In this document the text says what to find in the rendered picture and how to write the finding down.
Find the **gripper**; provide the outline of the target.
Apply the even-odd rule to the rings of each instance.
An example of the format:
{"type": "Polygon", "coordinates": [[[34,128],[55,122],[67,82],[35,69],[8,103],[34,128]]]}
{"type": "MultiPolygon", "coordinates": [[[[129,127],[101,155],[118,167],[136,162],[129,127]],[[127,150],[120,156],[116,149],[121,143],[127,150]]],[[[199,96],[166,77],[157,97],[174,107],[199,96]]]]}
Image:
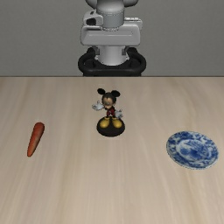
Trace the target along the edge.
{"type": "Polygon", "coordinates": [[[83,25],[80,42],[84,46],[96,46],[95,55],[100,55],[98,46],[125,46],[122,55],[126,55],[130,46],[140,44],[140,31],[143,21],[138,17],[126,17],[123,25],[116,29],[103,29],[101,26],[83,25]]]}

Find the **orange carrot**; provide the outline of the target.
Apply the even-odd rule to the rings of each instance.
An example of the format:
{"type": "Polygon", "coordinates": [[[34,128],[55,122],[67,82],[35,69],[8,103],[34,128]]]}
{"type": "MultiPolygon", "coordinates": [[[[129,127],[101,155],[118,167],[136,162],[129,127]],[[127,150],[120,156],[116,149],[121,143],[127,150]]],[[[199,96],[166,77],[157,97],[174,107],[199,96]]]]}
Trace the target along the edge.
{"type": "Polygon", "coordinates": [[[27,149],[28,157],[31,157],[34,151],[37,149],[39,141],[44,134],[44,131],[45,131],[45,125],[42,122],[37,122],[34,125],[33,131],[31,133],[30,142],[28,144],[28,149],[27,149]]]}

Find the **blue and white plate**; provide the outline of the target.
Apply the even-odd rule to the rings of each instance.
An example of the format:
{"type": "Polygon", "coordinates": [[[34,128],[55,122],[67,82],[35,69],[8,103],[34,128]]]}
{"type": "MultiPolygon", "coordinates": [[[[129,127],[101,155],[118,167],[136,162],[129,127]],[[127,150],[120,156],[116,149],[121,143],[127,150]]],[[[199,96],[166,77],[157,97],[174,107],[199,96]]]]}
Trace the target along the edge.
{"type": "Polygon", "coordinates": [[[219,158],[219,151],[212,139],[194,131],[180,131],[166,142],[170,158],[187,169],[203,170],[213,166],[219,158]]]}

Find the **small toy figure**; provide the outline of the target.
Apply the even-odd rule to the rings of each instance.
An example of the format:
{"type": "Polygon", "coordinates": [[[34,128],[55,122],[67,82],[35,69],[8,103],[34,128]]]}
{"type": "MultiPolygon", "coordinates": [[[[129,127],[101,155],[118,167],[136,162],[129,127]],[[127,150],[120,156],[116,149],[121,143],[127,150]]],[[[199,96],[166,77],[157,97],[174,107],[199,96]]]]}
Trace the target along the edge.
{"type": "Polygon", "coordinates": [[[125,130],[125,124],[122,120],[123,113],[116,110],[116,99],[121,95],[119,91],[112,90],[107,92],[103,88],[98,88],[97,93],[101,96],[101,100],[92,105],[92,109],[96,111],[105,110],[106,115],[101,118],[96,126],[97,131],[105,137],[117,137],[125,130]]]}

